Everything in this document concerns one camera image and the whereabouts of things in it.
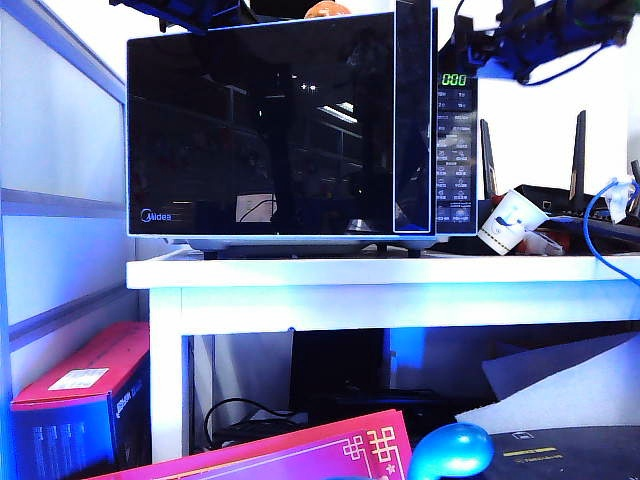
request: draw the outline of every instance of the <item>pink book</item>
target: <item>pink book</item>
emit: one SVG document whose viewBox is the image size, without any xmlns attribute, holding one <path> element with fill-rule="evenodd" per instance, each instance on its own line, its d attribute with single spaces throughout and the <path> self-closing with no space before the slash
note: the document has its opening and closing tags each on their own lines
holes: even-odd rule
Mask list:
<svg viewBox="0 0 640 480">
<path fill-rule="evenodd" d="M 405 480 L 410 460 L 402 412 L 386 410 L 95 480 Z"/>
</svg>

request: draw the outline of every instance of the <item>cardboard box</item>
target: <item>cardboard box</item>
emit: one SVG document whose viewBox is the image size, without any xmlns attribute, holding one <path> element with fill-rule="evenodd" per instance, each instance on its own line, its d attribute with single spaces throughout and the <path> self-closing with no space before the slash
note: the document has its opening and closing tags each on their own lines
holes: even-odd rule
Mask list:
<svg viewBox="0 0 640 480">
<path fill-rule="evenodd" d="M 18 478 L 86 478 L 151 462 L 149 325 L 118 322 L 12 401 Z"/>
</svg>

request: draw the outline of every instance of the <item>microwave oven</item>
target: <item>microwave oven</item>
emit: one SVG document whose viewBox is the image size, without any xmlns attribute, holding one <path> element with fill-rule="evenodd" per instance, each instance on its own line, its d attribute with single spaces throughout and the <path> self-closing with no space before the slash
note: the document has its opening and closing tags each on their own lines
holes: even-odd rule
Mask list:
<svg viewBox="0 0 640 480">
<path fill-rule="evenodd" d="M 129 234 L 258 255 L 475 235 L 475 80 L 437 65 L 426 0 L 130 40 Z"/>
</svg>

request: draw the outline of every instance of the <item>blue light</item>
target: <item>blue light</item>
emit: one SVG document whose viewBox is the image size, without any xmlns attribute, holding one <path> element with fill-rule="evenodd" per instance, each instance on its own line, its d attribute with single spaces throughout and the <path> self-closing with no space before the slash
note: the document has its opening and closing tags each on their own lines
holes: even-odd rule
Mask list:
<svg viewBox="0 0 640 480">
<path fill-rule="evenodd" d="M 426 328 L 390 329 L 389 349 L 396 354 L 395 367 L 422 368 L 426 341 Z"/>
</svg>

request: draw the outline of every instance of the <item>white paper cup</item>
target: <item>white paper cup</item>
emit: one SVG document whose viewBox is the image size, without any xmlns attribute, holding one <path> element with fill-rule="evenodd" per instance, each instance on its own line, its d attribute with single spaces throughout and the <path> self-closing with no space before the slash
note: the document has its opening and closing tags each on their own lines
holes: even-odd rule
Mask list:
<svg viewBox="0 0 640 480">
<path fill-rule="evenodd" d="M 500 255 L 522 241 L 524 232 L 538 228 L 547 215 L 515 190 L 509 190 L 478 232 L 478 237 Z"/>
</svg>

